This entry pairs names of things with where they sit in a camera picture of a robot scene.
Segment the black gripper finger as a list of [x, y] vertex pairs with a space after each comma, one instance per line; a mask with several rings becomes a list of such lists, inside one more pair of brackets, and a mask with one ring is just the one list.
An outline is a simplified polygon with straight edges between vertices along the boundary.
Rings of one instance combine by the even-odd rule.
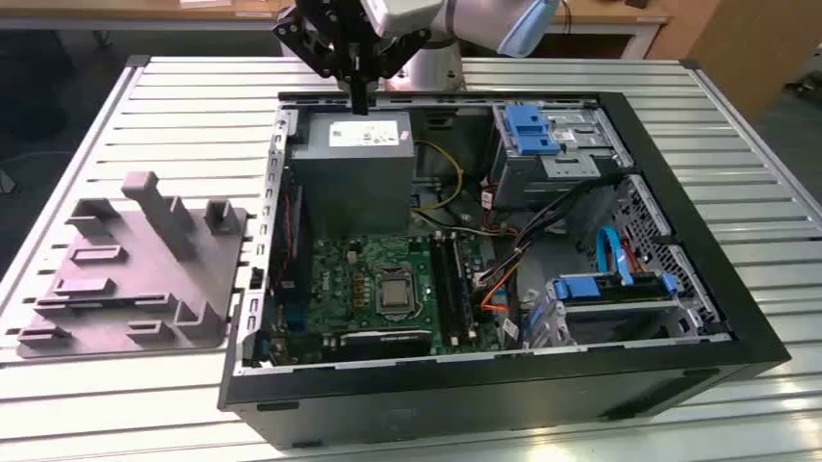
[[346, 49], [334, 49], [296, 9], [284, 9], [280, 12], [272, 33], [320, 77], [336, 80], [337, 87], [349, 94], [350, 111], [357, 115], [358, 70], [354, 66], [357, 53], [352, 44]]
[[428, 28], [414, 30], [392, 38], [389, 43], [372, 30], [358, 42], [358, 115], [369, 108], [369, 93], [380, 78], [393, 77], [413, 54], [422, 48], [430, 36]]

